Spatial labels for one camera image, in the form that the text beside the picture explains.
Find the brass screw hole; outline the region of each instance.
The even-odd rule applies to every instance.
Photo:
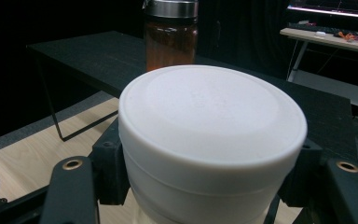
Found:
[[[62,168],[64,170],[75,170],[78,167],[80,167],[82,164],[83,164],[83,161],[81,161],[81,160],[71,160],[71,161],[66,162],[62,166]]]
[[[337,166],[341,169],[341,170],[344,170],[346,172],[350,172],[350,173],[358,173],[358,167],[351,164],[351,163],[348,163],[348,162],[345,162],[345,161],[338,161],[337,162]]]

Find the black backdrop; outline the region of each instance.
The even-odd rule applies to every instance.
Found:
[[[356,21],[289,14],[287,0],[199,1],[198,54],[277,78],[286,78],[294,46],[293,40],[279,35],[287,22],[313,19],[358,28]],[[49,115],[26,45],[110,30],[142,38],[142,4],[143,0],[0,0],[0,136]],[[57,111],[96,92],[51,73]]]

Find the metal stand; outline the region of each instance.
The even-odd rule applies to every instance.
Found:
[[[40,75],[40,77],[42,79],[43,88],[45,89],[46,99],[48,100],[48,108],[49,108],[51,116],[52,116],[52,118],[54,120],[54,124],[55,124],[57,132],[58,132],[58,136],[61,138],[61,140],[63,142],[65,142],[65,141],[77,136],[80,133],[85,132],[86,130],[88,130],[88,129],[100,124],[101,122],[103,122],[103,121],[105,121],[107,119],[112,118],[114,115],[117,114],[118,111],[114,111],[114,112],[106,115],[105,117],[103,117],[101,119],[95,120],[94,122],[92,122],[91,124],[87,125],[86,127],[83,127],[81,129],[73,132],[73,133],[70,133],[67,136],[62,136],[62,132],[61,132],[61,129],[60,129],[59,122],[57,120],[57,116],[56,116],[56,113],[55,113],[55,110],[54,110],[54,106],[53,106],[53,103],[51,101],[50,95],[48,93],[48,85],[46,83],[45,76],[43,74],[42,66],[41,66],[39,60],[35,59],[35,62],[36,62],[37,72],[38,72],[38,74]]]

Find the black table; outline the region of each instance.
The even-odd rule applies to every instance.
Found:
[[[145,73],[143,39],[114,31],[33,44],[27,49],[39,64],[41,74],[44,64],[49,63],[117,98],[133,79]],[[308,138],[324,149],[322,162],[329,158],[357,162],[349,99],[200,56],[196,64],[235,69],[280,88],[304,111]]]

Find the brown liquid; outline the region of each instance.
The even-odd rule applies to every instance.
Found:
[[[146,22],[146,71],[194,63],[197,35],[197,24],[172,25]]]

